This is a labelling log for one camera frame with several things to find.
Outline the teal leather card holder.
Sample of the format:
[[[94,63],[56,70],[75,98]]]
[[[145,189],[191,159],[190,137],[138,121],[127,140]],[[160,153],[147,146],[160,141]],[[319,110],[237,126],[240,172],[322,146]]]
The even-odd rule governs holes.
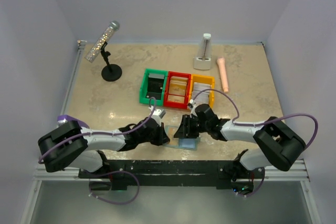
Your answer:
[[[167,128],[170,125],[165,126],[165,132],[167,134]],[[201,139],[198,138],[169,138],[170,141],[165,143],[164,147],[177,148],[182,150],[197,150],[197,146],[200,143]]]

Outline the gold credit card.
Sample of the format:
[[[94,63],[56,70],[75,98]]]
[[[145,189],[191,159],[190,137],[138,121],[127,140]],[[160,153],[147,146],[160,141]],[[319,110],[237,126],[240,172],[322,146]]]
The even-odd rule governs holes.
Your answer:
[[[174,102],[174,103],[184,103],[184,96],[180,96],[180,95],[172,95],[169,94],[167,96],[167,102]]]
[[[167,128],[167,135],[169,138],[174,138],[174,134],[176,133],[177,131],[177,127],[175,126],[169,126]]]

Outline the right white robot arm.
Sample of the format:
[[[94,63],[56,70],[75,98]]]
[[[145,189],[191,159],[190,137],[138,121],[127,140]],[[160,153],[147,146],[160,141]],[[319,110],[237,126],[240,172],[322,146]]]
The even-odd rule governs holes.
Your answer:
[[[266,166],[286,172],[307,147],[304,140],[277,117],[255,124],[235,123],[220,119],[207,104],[197,106],[190,115],[183,115],[174,137],[197,138],[200,133],[219,141],[239,140],[258,145],[257,149],[244,150],[235,158],[234,172],[240,178]]]

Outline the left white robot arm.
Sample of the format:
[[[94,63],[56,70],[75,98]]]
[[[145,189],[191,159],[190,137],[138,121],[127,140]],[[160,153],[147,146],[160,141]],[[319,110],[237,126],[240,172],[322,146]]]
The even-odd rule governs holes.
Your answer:
[[[77,121],[69,121],[38,140],[38,164],[43,164],[49,173],[77,167],[103,178],[108,174],[109,165],[101,150],[125,152],[143,143],[162,146],[169,142],[164,124],[153,118],[113,131],[95,131],[82,127]]]

